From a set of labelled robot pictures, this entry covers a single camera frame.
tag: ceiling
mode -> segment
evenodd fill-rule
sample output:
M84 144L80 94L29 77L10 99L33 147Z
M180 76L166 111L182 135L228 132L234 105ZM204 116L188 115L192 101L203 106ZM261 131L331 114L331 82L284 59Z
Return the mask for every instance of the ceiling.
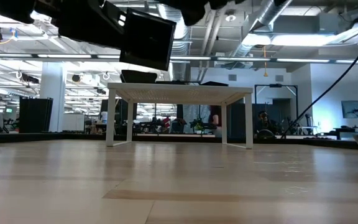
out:
M121 6L142 5L143 1L123 1L123 0L109 0L110 2L120 4ZM236 17L233 21L222 20L219 27L216 23L214 29L218 29L217 36L214 38L211 47L211 55L218 52L231 52L243 41L242 27L247 15L256 13L261 6L260 0L246 0L239 5L228 5L225 10L227 12L232 10ZM338 15L355 15L358 12L358 0L293 0L291 4L281 13L282 16L317 16L321 13L329 13ZM207 31L208 22L211 19L217 19L219 13L214 17L209 13L210 10L206 6L206 14L199 23L188 27L189 36L186 43L189 44L189 55L201 55L203 48L204 37ZM58 29L51 25L50 18L44 15L33 13L32 17L35 23L31 25L21 24L0 16L0 27L3 35L0 44L0 53L28 53L28 54L111 54L118 55L119 50L108 47L100 47L84 42L77 42L66 37L58 36ZM296 47L296 46L281 46L281 45L267 45L266 48L253 47L249 52L254 57L283 57L283 58L354 58L358 53L358 45L347 45L338 47ZM86 102L89 98L98 97L102 99L105 95L96 93L96 90L81 90L70 89L70 87L97 85L101 88L105 87L107 82L120 82L119 74L123 69L140 70L143 72L155 72L158 74L160 80L170 80L172 75L166 71L155 70L147 67L140 67L137 65L129 65L120 62L64 62L68 72L67 83L67 99L75 97L77 100ZM198 66L198 63L191 63L191 66ZM264 67L264 63L254 63L251 68L259 69ZM268 63L270 68L292 68L293 63ZM17 71L28 73L41 80L42 62L40 61L15 61L15 60L1 60L0 59L0 85L27 85L17 78ZM75 83L71 81L73 75L87 75L87 81ZM19 95L37 96L39 88L3 88L0 91L0 97L17 98ZM67 110L73 109L72 106L67 106Z

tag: black monitor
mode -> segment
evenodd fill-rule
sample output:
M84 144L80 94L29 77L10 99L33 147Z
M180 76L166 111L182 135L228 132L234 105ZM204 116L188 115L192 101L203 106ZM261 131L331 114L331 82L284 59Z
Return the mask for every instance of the black monitor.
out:
M168 70L176 23L128 8L120 62Z
M358 118L358 100L342 101L342 115L343 118Z

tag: ventilation pipe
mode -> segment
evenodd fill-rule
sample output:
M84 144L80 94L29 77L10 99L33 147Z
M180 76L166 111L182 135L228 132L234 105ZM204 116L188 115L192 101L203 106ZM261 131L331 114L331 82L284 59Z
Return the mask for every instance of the ventilation pipe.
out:
M159 4L157 7L162 18L177 23L175 35L173 36L174 41L172 44L171 55L188 55L189 43L187 40L189 39L189 32L180 10L166 6L164 4ZM172 79L190 81L190 74L186 74L186 69L188 66L190 65L187 63L172 63Z
M249 32L255 31L263 26L271 26L284 9L292 2L292 0L264 0L262 7L259 10L259 15L252 25L248 28ZM235 51L230 55L231 57L245 57L253 48L253 45L246 45L241 43ZM223 65L224 68L244 68L246 65L243 62L232 62Z

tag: table top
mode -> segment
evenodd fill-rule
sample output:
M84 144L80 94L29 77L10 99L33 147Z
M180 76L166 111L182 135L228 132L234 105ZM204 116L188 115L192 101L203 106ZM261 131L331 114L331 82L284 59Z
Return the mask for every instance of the table top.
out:
M231 104L253 92L253 88L145 83L108 83L122 99L133 103L176 103L188 105Z

